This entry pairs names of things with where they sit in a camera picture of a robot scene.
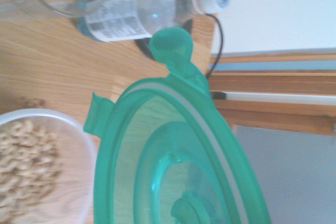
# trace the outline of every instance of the green plastic lid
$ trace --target green plastic lid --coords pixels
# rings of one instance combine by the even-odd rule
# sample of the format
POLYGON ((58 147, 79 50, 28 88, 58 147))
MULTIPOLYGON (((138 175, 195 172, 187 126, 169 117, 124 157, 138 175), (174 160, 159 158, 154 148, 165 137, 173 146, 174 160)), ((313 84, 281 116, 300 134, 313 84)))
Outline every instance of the green plastic lid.
POLYGON ((93 94, 84 130, 101 138, 95 224, 270 223, 253 170, 190 62, 180 28, 156 33, 167 78, 131 85, 116 104, 93 94))

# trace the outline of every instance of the lid handle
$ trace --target lid handle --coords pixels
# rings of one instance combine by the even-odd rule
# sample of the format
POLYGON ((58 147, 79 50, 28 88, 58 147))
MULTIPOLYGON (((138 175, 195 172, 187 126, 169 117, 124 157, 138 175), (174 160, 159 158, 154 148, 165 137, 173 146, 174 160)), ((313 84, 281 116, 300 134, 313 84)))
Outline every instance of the lid handle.
POLYGON ((93 93, 89 114, 84 124, 84 131, 102 138, 113 107, 114 103, 112 101, 93 93))
POLYGON ((186 30, 179 27, 162 29, 154 34, 149 48, 156 61, 166 64, 171 74, 209 94, 207 79, 190 61, 193 39, 186 30))
POLYGON ((181 224, 210 224, 209 216, 191 192, 185 192, 181 199, 175 201, 171 214, 181 224))

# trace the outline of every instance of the bottle label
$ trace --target bottle label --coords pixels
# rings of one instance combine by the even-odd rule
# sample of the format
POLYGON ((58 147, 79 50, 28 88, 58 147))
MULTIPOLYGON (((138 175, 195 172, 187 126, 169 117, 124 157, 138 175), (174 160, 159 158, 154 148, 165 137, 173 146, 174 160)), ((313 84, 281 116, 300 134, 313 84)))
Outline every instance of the bottle label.
POLYGON ((139 20, 137 0, 106 0, 85 22, 92 35, 105 42, 152 37, 139 20))

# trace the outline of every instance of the plastic water bottle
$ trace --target plastic water bottle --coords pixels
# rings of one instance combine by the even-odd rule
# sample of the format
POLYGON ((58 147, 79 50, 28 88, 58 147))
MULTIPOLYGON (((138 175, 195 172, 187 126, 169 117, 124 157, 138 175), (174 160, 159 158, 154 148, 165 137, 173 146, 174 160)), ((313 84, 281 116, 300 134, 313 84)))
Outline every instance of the plastic water bottle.
POLYGON ((195 16, 221 12, 227 4, 228 0, 106 0, 77 27, 97 41, 150 38, 195 16))

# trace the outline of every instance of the lid tab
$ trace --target lid tab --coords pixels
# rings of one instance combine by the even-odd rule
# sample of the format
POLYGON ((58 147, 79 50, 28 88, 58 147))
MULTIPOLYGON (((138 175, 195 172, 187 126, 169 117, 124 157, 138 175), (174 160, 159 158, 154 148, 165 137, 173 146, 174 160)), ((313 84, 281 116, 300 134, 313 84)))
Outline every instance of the lid tab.
POLYGON ((114 103, 112 101, 93 93, 89 114, 84 125, 84 131, 102 138, 113 107, 114 103))
POLYGON ((158 31, 149 47, 156 61, 166 64, 170 73, 204 94, 209 94, 209 83, 202 72, 191 63, 193 39, 179 27, 158 31))

